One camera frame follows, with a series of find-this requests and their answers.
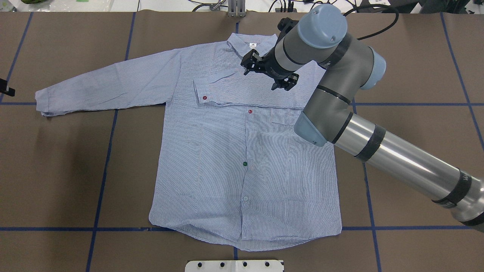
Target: striped shirt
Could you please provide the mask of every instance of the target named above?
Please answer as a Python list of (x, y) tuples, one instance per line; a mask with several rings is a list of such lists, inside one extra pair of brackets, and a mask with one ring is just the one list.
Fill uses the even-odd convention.
[(244, 76), (240, 66), (250, 43), (264, 55), (276, 40), (232, 34), (115, 63), (36, 92), (37, 110), (56, 116), (166, 103), (154, 225), (247, 251), (336, 235), (333, 146), (293, 131), (324, 70), (310, 62), (290, 91), (272, 91), (273, 79)]

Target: robotic arm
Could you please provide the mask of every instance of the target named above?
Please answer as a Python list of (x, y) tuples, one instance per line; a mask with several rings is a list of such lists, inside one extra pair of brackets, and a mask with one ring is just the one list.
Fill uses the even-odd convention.
[(386, 62), (347, 33), (346, 19), (336, 7), (322, 4), (299, 22), (281, 20), (278, 28), (275, 47), (264, 57), (251, 50), (241, 65), (246, 74), (274, 78), (272, 90), (287, 91), (299, 78), (294, 71), (306, 63), (314, 60), (327, 69), (294, 125), (296, 134), (317, 146), (331, 142), (449, 209), (457, 221), (484, 232), (484, 181), (348, 110), (358, 89), (369, 89), (383, 77)]

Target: shirt sleeve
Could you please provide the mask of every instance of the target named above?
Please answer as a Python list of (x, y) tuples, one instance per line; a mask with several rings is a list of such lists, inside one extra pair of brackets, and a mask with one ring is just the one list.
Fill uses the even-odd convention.
[(115, 63), (37, 91), (37, 110), (56, 116), (168, 102), (180, 76), (182, 50)]

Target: blue joint cap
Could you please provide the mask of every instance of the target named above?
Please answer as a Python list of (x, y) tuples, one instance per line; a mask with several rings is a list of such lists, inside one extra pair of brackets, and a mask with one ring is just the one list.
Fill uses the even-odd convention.
[(301, 40), (319, 49), (337, 45), (348, 31), (346, 18), (337, 7), (330, 4), (312, 9), (301, 18), (297, 27)]
[(311, 120), (301, 112), (296, 124), (294, 125), (294, 132), (299, 135), (304, 140), (316, 145), (316, 146), (323, 146), (326, 142), (328, 142), (321, 132), (313, 125)]
[(387, 62), (385, 61), (385, 59), (380, 56), (373, 48), (370, 47), (370, 49), (373, 52), (373, 70), (371, 71), (371, 75), (368, 78), (367, 82), (360, 87), (360, 89), (362, 90), (367, 90), (375, 86), (387, 70)]

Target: shirt cuff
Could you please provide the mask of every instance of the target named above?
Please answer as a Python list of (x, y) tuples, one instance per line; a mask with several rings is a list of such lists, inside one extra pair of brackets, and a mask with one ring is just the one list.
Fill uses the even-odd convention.
[(47, 89), (35, 92), (35, 100), (37, 101), (37, 111), (49, 112), (49, 93)]

